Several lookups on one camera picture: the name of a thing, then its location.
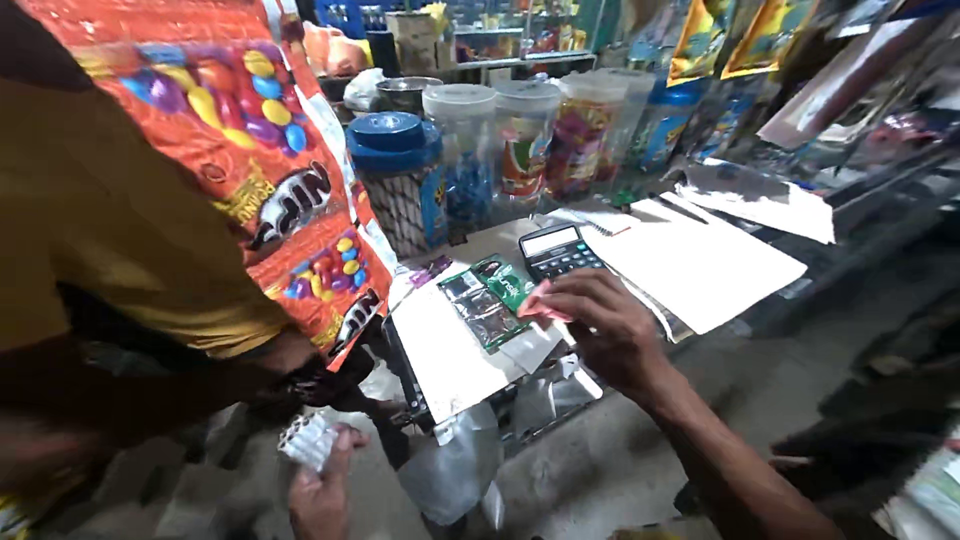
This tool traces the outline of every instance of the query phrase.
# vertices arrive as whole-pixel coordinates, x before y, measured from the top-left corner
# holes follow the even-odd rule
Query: blue lid
[[[358,169],[399,172],[440,157],[443,141],[430,122],[409,112],[372,112],[347,126],[347,149]]]
[[[653,105],[696,105],[704,93],[703,80],[691,81],[682,85],[666,87],[665,80],[659,80],[650,91],[649,103]]]

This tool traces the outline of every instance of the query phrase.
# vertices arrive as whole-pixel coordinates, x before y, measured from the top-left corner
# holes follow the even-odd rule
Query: label
[[[542,120],[512,118],[511,125],[514,129],[504,134],[503,192],[524,197],[540,187],[551,137],[543,132]]]
[[[640,156],[639,166],[646,170],[663,167],[684,132],[689,114],[674,114],[663,118],[647,139],[646,150]]]
[[[423,220],[423,236],[429,248],[446,243],[445,207],[444,175],[440,167],[433,167],[420,184],[420,219]]]

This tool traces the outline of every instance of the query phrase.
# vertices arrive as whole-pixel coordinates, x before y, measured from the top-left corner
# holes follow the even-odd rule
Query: plastic container
[[[409,112],[372,112],[347,126],[347,148],[398,257],[446,243],[443,143],[432,123]]]
[[[637,169],[652,173],[666,167],[703,93],[700,81],[670,88],[657,81],[631,143],[630,158]]]
[[[529,216],[537,210],[547,149],[563,93],[556,85],[504,81],[496,90],[496,127],[503,141],[494,188],[494,222]]]
[[[493,88],[480,85],[429,86],[423,112],[444,138],[442,159],[446,216],[452,233],[488,226],[493,200],[496,138]]]
[[[623,107],[628,85],[617,77],[571,73],[559,86],[564,99],[546,161],[546,193],[564,202],[589,195],[604,139]]]
[[[630,141],[633,139],[636,127],[640,123],[640,117],[647,107],[647,100],[650,97],[650,91],[657,82],[657,76],[653,73],[612,67],[598,69],[597,73],[620,78],[627,82],[627,97],[623,109],[620,110],[619,116],[607,133],[603,152],[600,156],[600,164],[597,166],[597,174],[593,179],[594,190],[610,192],[613,179],[616,178],[620,165],[627,158]]]

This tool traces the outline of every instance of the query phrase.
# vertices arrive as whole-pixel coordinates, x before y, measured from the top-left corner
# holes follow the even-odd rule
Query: hand
[[[641,405],[674,371],[653,314],[610,271],[578,269],[560,276],[541,301],[573,319],[566,327],[587,366]]]
[[[340,432],[324,469],[317,474],[300,467],[290,485],[290,524],[297,540],[347,540],[347,473],[353,449],[370,438],[338,424]]]

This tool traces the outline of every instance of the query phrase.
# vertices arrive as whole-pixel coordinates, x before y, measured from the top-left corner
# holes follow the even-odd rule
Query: green sachet
[[[500,254],[484,258],[470,266],[470,270],[513,313],[536,286],[527,277],[526,270],[514,268]]]

